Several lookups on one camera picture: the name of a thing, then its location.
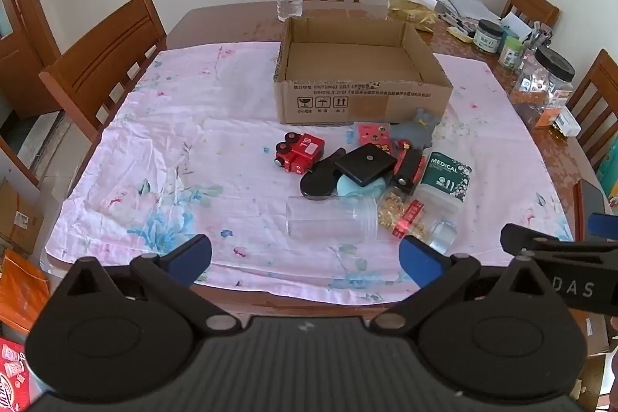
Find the red toy train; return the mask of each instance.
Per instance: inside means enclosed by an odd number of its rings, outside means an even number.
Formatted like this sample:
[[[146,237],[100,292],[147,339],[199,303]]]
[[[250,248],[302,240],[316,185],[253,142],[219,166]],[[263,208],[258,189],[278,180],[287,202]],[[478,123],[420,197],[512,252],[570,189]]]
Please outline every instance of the red toy train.
[[[324,154],[324,141],[307,133],[285,134],[285,142],[277,144],[274,162],[285,171],[304,175]]]

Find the gold candy wrapper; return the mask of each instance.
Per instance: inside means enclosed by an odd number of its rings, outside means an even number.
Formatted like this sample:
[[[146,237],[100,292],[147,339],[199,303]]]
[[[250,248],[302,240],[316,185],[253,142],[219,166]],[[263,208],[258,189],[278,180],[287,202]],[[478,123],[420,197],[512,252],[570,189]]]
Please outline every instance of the gold candy wrapper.
[[[389,0],[387,17],[391,20],[413,23],[416,30],[431,32],[438,14],[414,0]]]

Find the wooden dining table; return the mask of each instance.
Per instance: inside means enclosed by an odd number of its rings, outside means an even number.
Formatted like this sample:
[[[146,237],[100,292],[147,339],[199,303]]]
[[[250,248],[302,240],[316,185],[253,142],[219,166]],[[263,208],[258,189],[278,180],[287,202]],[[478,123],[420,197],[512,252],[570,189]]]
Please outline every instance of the wooden dining table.
[[[349,17],[384,19],[386,6],[339,2],[305,2],[303,16]],[[461,56],[484,61],[498,82],[510,92],[513,73],[497,62],[497,55],[478,51],[473,44],[465,44],[447,32],[447,24],[438,20],[433,33],[419,32],[432,52]],[[171,30],[165,44],[158,49],[180,49],[201,44],[280,41],[283,24],[277,19],[275,2],[229,4],[197,8],[189,11]],[[554,183],[560,202],[572,232],[575,229],[574,186],[584,179],[599,187],[594,171],[577,140],[558,138],[550,129],[533,129],[531,137],[537,145],[549,175]],[[78,171],[83,172],[97,146],[94,142]],[[48,255],[54,268],[68,270],[70,264]],[[291,297],[280,297],[267,292],[241,292],[221,288],[193,285],[192,289],[222,309],[236,314],[341,316],[362,315],[372,317],[387,309],[388,304],[371,306],[341,306],[307,301]]]

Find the red packet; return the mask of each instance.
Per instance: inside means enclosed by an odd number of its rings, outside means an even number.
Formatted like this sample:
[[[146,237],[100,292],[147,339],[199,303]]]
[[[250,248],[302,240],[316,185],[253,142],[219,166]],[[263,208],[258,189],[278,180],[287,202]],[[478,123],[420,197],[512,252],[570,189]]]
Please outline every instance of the red packet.
[[[0,411],[20,412],[30,405],[30,379],[24,346],[0,337]]]
[[[374,144],[384,152],[392,154],[389,123],[354,123],[358,127],[360,145]]]

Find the jar lid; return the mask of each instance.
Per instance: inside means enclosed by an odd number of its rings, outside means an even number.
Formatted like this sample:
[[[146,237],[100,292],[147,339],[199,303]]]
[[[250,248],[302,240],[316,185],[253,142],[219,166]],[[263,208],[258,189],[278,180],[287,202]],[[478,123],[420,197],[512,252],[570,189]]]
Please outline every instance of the jar lid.
[[[521,51],[523,49],[523,42],[513,36],[506,36],[504,40],[504,45],[515,51]]]
[[[442,221],[433,230],[429,246],[442,255],[446,255],[455,238],[457,238],[455,228],[448,222]]]
[[[495,37],[502,37],[502,34],[504,33],[504,30],[500,27],[500,25],[489,20],[479,20],[478,28]]]
[[[537,62],[543,65],[558,79],[566,81],[567,83],[573,81],[576,74],[575,69],[554,50],[545,46],[539,46],[535,52],[535,58]]]

